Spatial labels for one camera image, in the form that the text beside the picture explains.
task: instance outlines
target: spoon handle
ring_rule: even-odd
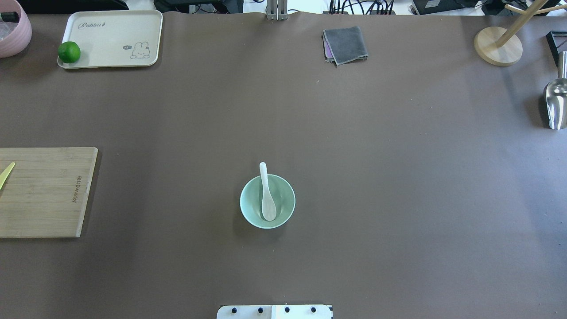
[[[560,78],[567,78],[567,54],[565,51],[559,53],[559,66],[557,67]]]
[[[266,163],[260,163],[260,178],[262,179],[262,188],[265,191],[270,191],[268,186],[268,168],[266,167]]]

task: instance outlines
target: white spoon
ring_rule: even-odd
[[[268,187],[268,169],[266,168],[266,163],[260,163],[260,177],[262,178],[262,188],[264,189],[264,195],[262,196],[262,215],[267,221],[272,221],[276,219],[276,204],[270,194],[270,188]]]

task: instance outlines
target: cable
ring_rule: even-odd
[[[352,10],[352,6],[355,6],[355,5],[357,5],[357,4],[359,4],[359,5],[362,6],[362,3],[365,3],[365,2],[375,2],[376,0],[362,0],[362,1],[357,0],[357,3],[350,3],[350,1],[349,1],[349,3],[350,3],[349,5],[344,5],[344,4],[346,4],[347,1],[349,1],[349,0],[345,0],[345,1],[343,2],[343,7],[341,8],[341,12],[344,13],[344,8],[350,7],[352,14],[354,14],[354,10]]]
[[[467,8],[467,9],[475,9],[475,8],[478,8],[478,7],[484,5],[485,3],[488,2],[488,0],[486,0],[485,2],[483,2],[483,3],[479,4],[479,5],[472,6],[472,7],[468,7],[468,6],[466,6],[465,4],[461,3],[461,0],[453,0],[453,1],[455,1],[455,3],[458,4],[458,5],[460,5],[461,7]]]
[[[201,7],[199,7],[199,10],[201,10],[201,11],[203,11],[203,12],[206,12],[206,13],[217,13],[216,10],[215,10],[214,12],[210,12],[210,11],[207,11],[207,10],[201,8]]]
[[[116,3],[117,5],[124,7],[126,10],[130,10],[130,8],[128,7],[128,5],[126,3],[124,3],[124,1],[112,0],[112,2]]]
[[[392,15],[392,10],[393,10],[393,0],[390,1],[390,11],[388,12],[388,15]]]
[[[372,9],[374,8],[374,5],[377,5],[376,7],[376,14],[378,14],[378,10],[380,8],[382,8],[382,1],[381,0],[374,0],[372,2],[372,5],[368,8],[368,10],[366,11],[366,14],[372,14]]]

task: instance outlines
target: black cable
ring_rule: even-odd
[[[477,8],[477,7],[479,7],[479,6],[482,6],[483,4],[485,4],[485,3],[488,2],[488,0],[487,0],[487,1],[485,1],[485,2],[483,2],[483,3],[481,3],[481,4],[479,4],[479,5],[469,7],[469,6],[466,6],[465,4],[461,3],[460,0],[453,0],[453,1],[455,1],[455,3],[458,4],[458,5],[460,5],[461,7],[467,8],[467,9],[474,9],[474,8]]]
[[[209,12],[209,11],[207,11],[207,10],[201,8],[201,7],[199,7],[199,10],[201,10],[201,11],[203,11],[203,12],[206,12],[206,13],[217,13],[216,11],[214,11],[214,12]]]
[[[126,8],[126,10],[130,10],[130,8],[128,7],[128,5],[126,3],[124,3],[124,1],[120,1],[120,0],[112,0],[112,2],[116,3],[117,5],[120,5],[124,8]]]
[[[372,14],[372,9],[374,8],[374,5],[378,5],[376,7],[376,14],[378,14],[378,9],[380,9],[382,7],[382,2],[380,0],[374,0],[372,2],[372,5],[366,11],[366,14]]]
[[[380,14],[382,14],[382,15],[388,14],[388,6],[390,6],[390,4],[388,3],[388,1],[384,0],[384,3],[385,3],[385,4],[382,6],[382,9],[381,9],[381,11],[380,11]]]
[[[488,0],[486,0],[485,2],[481,2],[479,5],[474,6],[473,8],[478,8],[480,6],[485,5],[488,2]]]
[[[344,14],[344,13],[345,13],[345,8],[350,7],[350,12],[352,12],[352,14],[354,14],[354,10],[353,10],[352,5],[353,5],[353,4],[350,2],[350,0],[344,0],[344,1],[342,2],[341,13]]]
[[[358,3],[365,3],[365,2],[374,2],[374,1],[376,1],[376,0],[362,0],[362,1],[358,1],[358,0],[357,0],[357,3],[354,3],[354,4],[352,4],[352,5],[356,5],[356,4],[358,4]],[[341,9],[341,10],[342,10],[341,12],[344,12],[344,8],[348,8],[348,7],[351,7],[351,5],[346,5],[346,6],[344,6],[344,7]]]
[[[364,7],[362,6],[362,3],[360,3],[359,0],[356,0],[358,2],[358,5],[360,5],[360,11],[362,12],[362,14],[364,14]]]

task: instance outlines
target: yellow knife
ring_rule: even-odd
[[[6,178],[8,178],[8,175],[10,175],[10,172],[12,171],[12,169],[14,168],[14,166],[16,166],[16,163],[12,162],[10,165],[8,165],[8,167],[0,174],[0,190],[2,189],[2,186],[4,186],[4,182],[6,181]]]

